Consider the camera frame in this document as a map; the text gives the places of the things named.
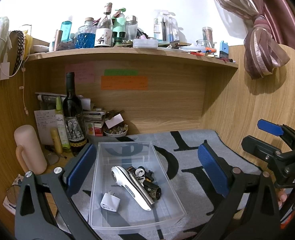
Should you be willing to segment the white travel plug adapter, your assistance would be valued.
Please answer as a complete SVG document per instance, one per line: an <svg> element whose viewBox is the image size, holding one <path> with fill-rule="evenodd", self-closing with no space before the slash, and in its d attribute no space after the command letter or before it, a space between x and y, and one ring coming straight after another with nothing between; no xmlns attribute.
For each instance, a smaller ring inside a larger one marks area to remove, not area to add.
<svg viewBox="0 0 295 240"><path fill-rule="evenodd" d="M102 209L111 211L111 212L117 212L120 205L120 198L116 197L114 194L111 194L111 192L106 192L103 195L103 198L100 202L100 206Z"/></svg>

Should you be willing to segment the white handheld massager device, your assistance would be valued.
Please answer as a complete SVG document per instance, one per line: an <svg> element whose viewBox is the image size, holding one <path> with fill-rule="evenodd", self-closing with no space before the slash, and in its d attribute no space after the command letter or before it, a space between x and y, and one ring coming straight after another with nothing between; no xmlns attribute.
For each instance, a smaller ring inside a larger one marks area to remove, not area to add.
<svg viewBox="0 0 295 240"><path fill-rule="evenodd" d="M111 174L116 184L120 187L124 187L143 210L151 211L152 207L149 206L137 190L128 173L129 172L121 166L113 166L111 168Z"/></svg>

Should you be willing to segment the clear plastic storage bin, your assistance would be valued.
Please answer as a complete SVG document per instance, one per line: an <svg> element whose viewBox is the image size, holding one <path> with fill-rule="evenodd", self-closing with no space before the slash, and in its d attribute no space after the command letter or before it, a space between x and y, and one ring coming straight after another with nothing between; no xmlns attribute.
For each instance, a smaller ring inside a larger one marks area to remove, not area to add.
<svg viewBox="0 0 295 240"><path fill-rule="evenodd" d="M105 235L175 225L186 210L150 142L101 142L94 166L88 222Z"/></svg>

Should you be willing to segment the silver metal lighter stick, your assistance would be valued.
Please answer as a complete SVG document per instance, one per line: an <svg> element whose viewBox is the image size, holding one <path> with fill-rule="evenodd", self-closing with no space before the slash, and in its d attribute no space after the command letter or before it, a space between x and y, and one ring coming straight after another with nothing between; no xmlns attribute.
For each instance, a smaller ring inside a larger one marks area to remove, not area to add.
<svg viewBox="0 0 295 240"><path fill-rule="evenodd" d="M135 174L133 172L129 172L128 174L129 174L131 180L133 181L135 187L142 195L142 197L146 200L146 202L149 204L149 206L152 207L154 205L154 201L152 200L150 195L145 191L144 187L141 185L139 180L137 180Z"/></svg>

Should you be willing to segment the black round grinder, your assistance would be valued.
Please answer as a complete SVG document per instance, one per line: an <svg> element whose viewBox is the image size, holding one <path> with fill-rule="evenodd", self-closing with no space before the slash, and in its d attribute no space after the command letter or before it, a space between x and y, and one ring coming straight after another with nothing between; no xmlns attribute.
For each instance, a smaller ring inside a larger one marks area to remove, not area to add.
<svg viewBox="0 0 295 240"><path fill-rule="evenodd" d="M143 187L153 200L160 199L160 197L162 195L162 189L158 185L156 185L148 180L144 180Z"/></svg>

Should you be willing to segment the eyeglasses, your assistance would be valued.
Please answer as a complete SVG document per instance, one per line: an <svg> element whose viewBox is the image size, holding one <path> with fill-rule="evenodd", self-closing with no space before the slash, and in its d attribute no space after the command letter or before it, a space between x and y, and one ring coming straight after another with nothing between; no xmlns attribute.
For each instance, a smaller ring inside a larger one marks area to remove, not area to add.
<svg viewBox="0 0 295 240"><path fill-rule="evenodd" d="M65 155L54 153L54 152L47 153L46 155L46 159L49 165L56 164L61 158L67 159Z"/></svg>

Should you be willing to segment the yellow lip balm tube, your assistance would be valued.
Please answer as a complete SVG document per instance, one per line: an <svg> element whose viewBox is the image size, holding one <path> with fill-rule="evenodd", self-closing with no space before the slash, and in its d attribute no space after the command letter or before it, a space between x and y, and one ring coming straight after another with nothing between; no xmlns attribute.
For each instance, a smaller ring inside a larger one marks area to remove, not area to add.
<svg viewBox="0 0 295 240"><path fill-rule="evenodd" d="M56 127L52 127L50 129L50 134L54 143L54 148L57 154L62 154L63 153L63 148L62 148L62 144L60 141L60 137L58 134L58 130Z"/></svg>

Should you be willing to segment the white bowl of stones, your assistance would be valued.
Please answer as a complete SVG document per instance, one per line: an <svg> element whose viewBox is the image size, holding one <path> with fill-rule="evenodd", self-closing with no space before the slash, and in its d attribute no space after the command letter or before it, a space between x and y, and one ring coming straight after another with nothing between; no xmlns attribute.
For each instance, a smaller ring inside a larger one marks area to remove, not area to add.
<svg viewBox="0 0 295 240"><path fill-rule="evenodd" d="M114 126L111 129L106 129L104 131L104 134L108 137L120 138L120 137L126 136L127 131L128 131L128 126L125 124L120 126Z"/></svg>

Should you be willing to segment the dark wine bottle elephant label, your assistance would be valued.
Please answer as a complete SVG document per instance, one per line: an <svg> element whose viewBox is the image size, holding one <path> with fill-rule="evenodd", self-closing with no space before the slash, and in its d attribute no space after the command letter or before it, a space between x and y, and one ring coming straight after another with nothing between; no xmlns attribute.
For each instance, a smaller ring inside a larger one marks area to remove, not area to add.
<svg viewBox="0 0 295 240"><path fill-rule="evenodd" d="M82 103L75 90L74 72L66 74L66 91L67 96L63 100L63 115L71 151L74 156L77 156L86 145L87 138L84 131Z"/></svg>

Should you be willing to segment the white card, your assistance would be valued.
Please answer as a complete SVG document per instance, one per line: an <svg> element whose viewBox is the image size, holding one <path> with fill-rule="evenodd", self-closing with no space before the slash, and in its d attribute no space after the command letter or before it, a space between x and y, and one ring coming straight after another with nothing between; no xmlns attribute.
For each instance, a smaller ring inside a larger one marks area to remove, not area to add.
<svg viewBox="0 0 295 240"><path fill-rule="evenodd" d="M124 120L123 120L123 117L121 114L117 114L115 115L114 117L112 117L111 119L106 119L105 120L105 124L107 126L108 129L111 129L112 127L122 123Z"/></svg>

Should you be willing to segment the pink sticky note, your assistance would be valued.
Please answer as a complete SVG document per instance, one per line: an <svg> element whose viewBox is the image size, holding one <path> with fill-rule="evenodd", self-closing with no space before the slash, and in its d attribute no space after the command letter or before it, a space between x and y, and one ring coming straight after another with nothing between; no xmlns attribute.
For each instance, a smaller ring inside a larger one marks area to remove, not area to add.
<svg viewBox="0 0 295 240"><path fill-rule="evenodd" d="M74 72L76 84L93 83L95 80L94 62L67 64L65 72Z"/></svg>

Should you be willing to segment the pink striped curtain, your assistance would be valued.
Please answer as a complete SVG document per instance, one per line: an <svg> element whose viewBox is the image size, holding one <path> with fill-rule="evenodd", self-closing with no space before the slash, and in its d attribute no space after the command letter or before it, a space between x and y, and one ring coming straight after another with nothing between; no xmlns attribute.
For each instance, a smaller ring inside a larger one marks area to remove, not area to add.
<svg viewBox="0 0 295 240"><path fill-rule="evenodd" d="M290 57L281 47L295 49L295 10L289 0L216 0L219 5L252 23L244 39L244 67L252 79L271 75Z"/></svg>

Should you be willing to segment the green sticky note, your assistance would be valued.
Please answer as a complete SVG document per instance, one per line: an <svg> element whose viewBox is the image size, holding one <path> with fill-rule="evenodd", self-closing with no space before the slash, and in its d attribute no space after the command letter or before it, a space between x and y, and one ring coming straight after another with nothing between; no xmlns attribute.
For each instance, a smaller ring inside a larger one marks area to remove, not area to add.
<svg viewBox="0 0 295 240"><path fill-rule="evenodd" d="M138 71L134 69L105 69L104 76L137 76Z"/></svg>

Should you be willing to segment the teal tall bottle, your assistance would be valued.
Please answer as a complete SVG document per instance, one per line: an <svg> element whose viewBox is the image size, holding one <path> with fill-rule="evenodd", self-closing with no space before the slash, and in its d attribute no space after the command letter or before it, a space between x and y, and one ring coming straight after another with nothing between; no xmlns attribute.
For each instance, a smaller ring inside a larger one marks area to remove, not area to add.
<svg viewBox="0 0 295 240"><path fill-rule="evenodd" d="M61 37L62 42L68 42L69 41L71 25L72 25L72 22L70 20L63 21L61 23L60 30L62 31L62 37Z"/></svg>

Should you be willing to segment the mint green spray bottle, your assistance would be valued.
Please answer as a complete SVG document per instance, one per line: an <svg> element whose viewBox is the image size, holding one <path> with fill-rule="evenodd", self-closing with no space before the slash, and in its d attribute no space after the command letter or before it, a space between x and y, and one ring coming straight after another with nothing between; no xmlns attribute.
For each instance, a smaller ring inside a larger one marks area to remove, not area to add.
<svg viewBox="0 0 295 240"><path fill-rule="evenodd" d="M121 44L125 40L126 36L126 18L124 16L125 8L118 9L113 15L113 31L112 41L113 45Z"/></svg>

